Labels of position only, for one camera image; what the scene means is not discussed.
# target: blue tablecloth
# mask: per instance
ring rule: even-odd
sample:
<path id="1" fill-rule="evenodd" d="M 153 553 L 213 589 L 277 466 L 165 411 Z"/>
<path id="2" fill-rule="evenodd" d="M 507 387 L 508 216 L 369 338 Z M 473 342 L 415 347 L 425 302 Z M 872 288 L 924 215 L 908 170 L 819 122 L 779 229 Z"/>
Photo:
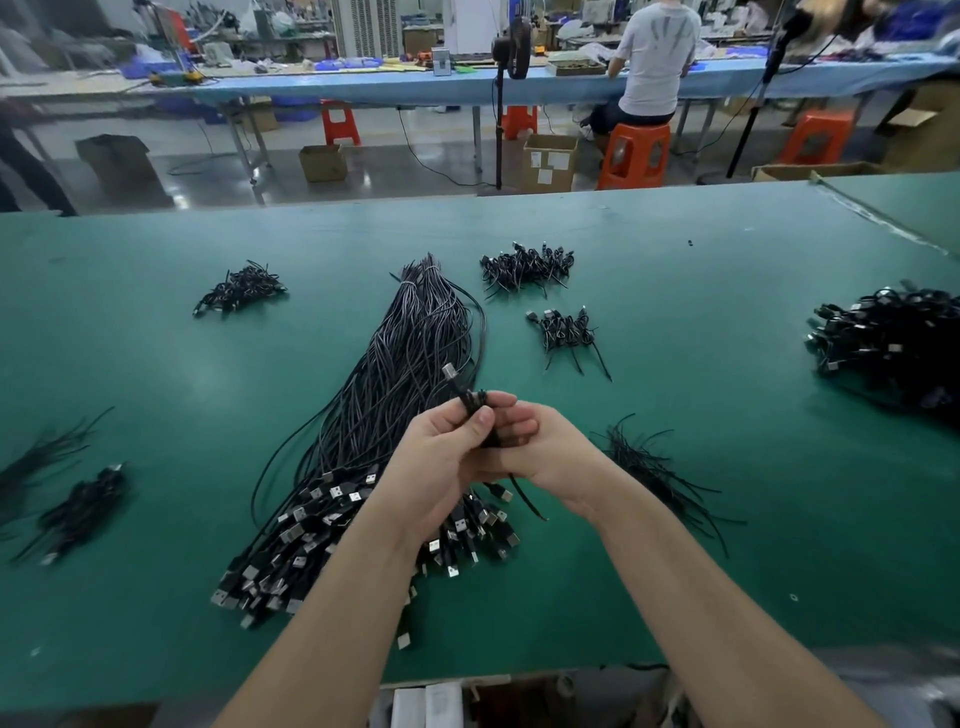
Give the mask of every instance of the blue tablecloth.
<path id="1" fill-rule="evenodd" d="M 693 71 L 683 80 L 680 96 L 682 99 L 747 96 L 756 91 L 763 65 L 763 59 L 706 61 L 703 70 Z M 958 68 L 960 64 L 953 59 L 932 54 L 893 57 L 874 63 L 817 61 L 792 73 L 784 73 L 790 70 L 785 66 L 770 85 L 768 96 L 851 96 Z M 159 93 L 190 93 L 207 103 L 240 96 L 282 94 L 379 106 L 484 106 L 492 102 L 495 76 L 493 70 L 452 76 L 417 72 L 250 76 L 224 78 L 199 88 L 164 89 Z M 504 103 L 533 106 L 600 102 L 622 94 L 625 85 L 623 75 L 614 80 L 606 76 L 557 78 L 542 68 L 531 68 L 524 81 L 506 80 Z"/>

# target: gray floor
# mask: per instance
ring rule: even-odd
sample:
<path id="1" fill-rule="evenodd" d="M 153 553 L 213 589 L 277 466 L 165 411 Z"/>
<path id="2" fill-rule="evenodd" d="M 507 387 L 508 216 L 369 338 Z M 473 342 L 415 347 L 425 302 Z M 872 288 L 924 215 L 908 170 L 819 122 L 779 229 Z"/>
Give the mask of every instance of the gray floor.
<path id="1" fill-rule="evenodd" d="M 877 95 L 847 146 L 846 158 L 861 159 L 879 154 L 880 141 L 873 138 L 872 128 L 889 109 L 893 98 L 893 94 Z M 833 104 L 852 107 L 854 99 L 840 99 Z M 586 109 L 571 111 L 565 106 L 547 107 L 546 114 L 540 111 L 540 132 L 578 133 L 575 119 L 586 113 Z M 705 106 L 691 109 L 682 149 L 695 146 L 705 113 Z M 785 111 L 778 109 L 765 109 L 759 116 L 740 164 L 742 171 L 747 172 L 754 165 L 776 159 L 790 134 L 790 130 L 781 124 L 786 116 Z M 303 178 L 298 151 L 307 144 L 323 143 L 323 125 L 318 118 L 309 122 L 284 123 L 280 129 L 264 133 L 273 166 L 262 170 L 255 188 L 246 179 L 225 125 L 211 126 L 195 120 L 103 119 L 38 124 L 35 131 L 54 158 L 56 173 L 74 204 L 85 214 L 164 207 L 286 205 L 492 192 L 494 144 L 490 109 L 482 110 L 482 181 L 473 168 L 472 116 L 468 108 L 446 114 L 431 109 L 403 112 L 359 109 L 355 118 L 363 146 L 345 148 L 349 169 L 345 181 L 310 184 Z M 728 123 L 727 131 L 721 135 Z M 671 155 L 666 184 L 693 184 L 703 172 L 725 169 L 744 123 L 745 116 L 731 119 L 718 112 L 708 134 L 708 142 L 712 143 L 701 154 L 699 164 L 693 161 L 692 155 Z M 85 162 L 77 158 L 74 148 L 75 140 L 100 133 L 132 134 L 141 138 L 151 150 L 151 160 L 166 194 L 132 194 L 122 200 L 111 199 L 100 188 Z M 408 149 L 406 137 L 409 137 L 416 157 Z M 507 194 L 516 192 L 522 144 L 523 136 L 518 141 L 504 144 L 503 182 Z M 591 144 L 585 142 L 582 150 L 573 185 L 578 191 L 595 188 L 601 160 L 600 153 Z M 446 173 L 459 184 L 423 165 Z M 6 168 L 0 168 L 0 174 L 13 188 L 21 206 L 25 209 L 42 208 L 15 174 Z"/>

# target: red stool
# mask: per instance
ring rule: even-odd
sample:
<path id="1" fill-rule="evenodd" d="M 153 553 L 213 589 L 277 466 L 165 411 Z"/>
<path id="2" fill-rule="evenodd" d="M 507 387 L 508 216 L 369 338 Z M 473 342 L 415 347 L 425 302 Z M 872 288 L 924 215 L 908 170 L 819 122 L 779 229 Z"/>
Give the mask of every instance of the red stool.
<path id="1" fill-rule="evenodd" d="M 334 121 L 331 119 L 330 109 L 326 107 L 327 104 L 336 104 L 336 108 L 343 111 L 344 120 Z M 333 144 L 337 139 L 353 139 L 353 146 L 360 146 L 360 133 L 357 132 L 356 122 L 353 121 L 353 111 L 349 106 L 343 105 L 339 101 L 322 99 L 320 114 L 324 118 L 324 135 L 327 144 Z"/>
<path id="2" fill-rule="evenodd" d="M 777 160 L 780 164 L 834 164 L 853 131 L 852 111 L 819 109 L 805 113 L 794 128 Z M 827 144 L 813 154 L 804 154 L 804 143 L 815 134 L 826 134 Z"/>
<path id="3" fill-rule="evenodd" d="M 533 107 L 533 113 L 528 108 L 507 107 L 507 113 L 503 115 L 503 135 L 506 138 L 516 139 L 516 135 L 524 129 L 537 133 L 537 107 Z"/>
<path id="4" fill-rule="evenodd" d="M 658 143 L 660 160 L 656 166 L 651 166 L 650 156 Z M 617 124 L 610 135 L 607 153 L 603 157 L 597 189 L 662 187 L 669 149 L 669 124 L 659 127 L 628 127 Z"/>

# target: white t-shirt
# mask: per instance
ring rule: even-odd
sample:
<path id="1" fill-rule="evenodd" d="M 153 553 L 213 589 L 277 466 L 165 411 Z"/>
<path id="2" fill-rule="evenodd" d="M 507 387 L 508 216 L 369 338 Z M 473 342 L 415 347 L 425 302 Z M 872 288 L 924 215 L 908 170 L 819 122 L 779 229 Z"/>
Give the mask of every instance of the white t-shirt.
<path id="1" fill-rule="evenodd" d="M 634 116 L 664 116 L 677 108 L 680 74 L 693 63 L 700 16 L 684 5 L 654 3 L 635 14 L 614 55 L 630 60 L 620 108 Z"/>

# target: person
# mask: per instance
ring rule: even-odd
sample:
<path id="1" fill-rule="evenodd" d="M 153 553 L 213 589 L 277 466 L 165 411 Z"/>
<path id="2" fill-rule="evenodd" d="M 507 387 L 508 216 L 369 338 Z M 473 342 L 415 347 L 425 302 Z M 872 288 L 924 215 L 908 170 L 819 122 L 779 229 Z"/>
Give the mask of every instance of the person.
<path id="1" fill-rule="evenodd" d="M 61 217 L 74 217 L 77 210 L 70 203 L 60 183 L 43 162 L 27 151 L 13 133 L 10 119 L 26 116 L 31 108 L 10 99 L 0 99 L 0 161 L 16 172 L 38 198 Z M 19 212 L 13 192 L 0 177 L 0 212 Z"/>
<path id="2" fill-rule="evenodd" d="M 658 127 L 673 118 L 680 79 L 690 70 L 698 40 L 700 16 L 680 0 L 659 0 L 630 18 L 607 68 L 615 79 L 630 61 L 627 89 L 587 118 L 602 152 L 617 124 Z"/>
<path id="3" fill-rule="evenodd" d="M 488 404 L 469 419 L 459 400 L 413 419 L 320 579 L 215 728 L 364 725 L 420 545 L 470 482 L 506 473 L 596 528 L 705 725 L 884 725 L 563 415 L 503 392 L 489 392 Z M 492 429 L 505 447 L 480 449 Z"/>

